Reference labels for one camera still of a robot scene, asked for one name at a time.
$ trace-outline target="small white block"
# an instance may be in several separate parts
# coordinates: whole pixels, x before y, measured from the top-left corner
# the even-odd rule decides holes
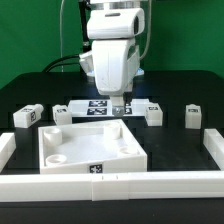
[[[56,125],[72,124],[72,113],[65,105],[56,105],[53,108],[53,117]]]
[[[0,137],[0,172],[15,151],[16,142],[14,133],[3,133]]]
[[[145,105],[145,119],[148,126],[163,125],[163,112],[158,103]]]
[[[190,104],[186,106],[185,128],[200,129],[201,128],[201,107]]]
[[[14,125],[17,128],[28,128],[41,119],[44,110],[40,104],[27,105],[13,114]]]

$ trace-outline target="green backdrop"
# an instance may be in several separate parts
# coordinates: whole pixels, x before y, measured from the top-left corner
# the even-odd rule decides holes
[[[0,1],[0,88],[60,57],[60,6],[61,0]],[[223,24],[223,0],[154,1],[151,44],[142,67],[209,70],[224,77]],[[64,55],[80,53],[78,0],[66,0],[63,27]]]

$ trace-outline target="black surface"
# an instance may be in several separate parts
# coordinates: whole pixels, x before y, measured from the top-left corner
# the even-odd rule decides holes
[[[218,170],[203,147],[204,128],[224,128],[224,80],[206,71],[147,72],[134,83],[134,98],[159,103],[162,127],[148,127],[143,117],[124,122],[147,152],[148,171]],[[54,125],[52,106],[71,99],[104,99],[94,84],[75,73],[23,74],[0,90],[0,134],[13,131],[17,148],[3,174],[39,173],[39,126]],[[12,114],[28,104],[43,104],[41,121],[14,128]],[[200,105],[202,129],[185,129],[185,106]],[[79,118],[89,122],[102,118]],[[0,203],[0,223],[223,223],[224,199],[166,199]]]

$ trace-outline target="white robot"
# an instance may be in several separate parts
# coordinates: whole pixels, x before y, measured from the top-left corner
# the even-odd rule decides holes
[[[112,113],[124,114],[124,94],[132,91],[140,66],[135,36],[145,27],[141,0],[90,0],[95,9],[87,23],[92,50],[80,55],[87,76],[94,76],[101,95],[109,95]]]

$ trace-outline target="white divider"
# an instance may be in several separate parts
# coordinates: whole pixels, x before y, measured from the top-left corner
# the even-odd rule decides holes
[[[0,172],[16,149],[15,134],[3,133],[0,137]]]
[[[0,176],[0,202],[91,200],[91,174]]]
[[[224,172],[8,175],[0,202],[224,197]]]
[[[205,129],[205,147],[221,170],[224,170],[224,138],[216,129]]]

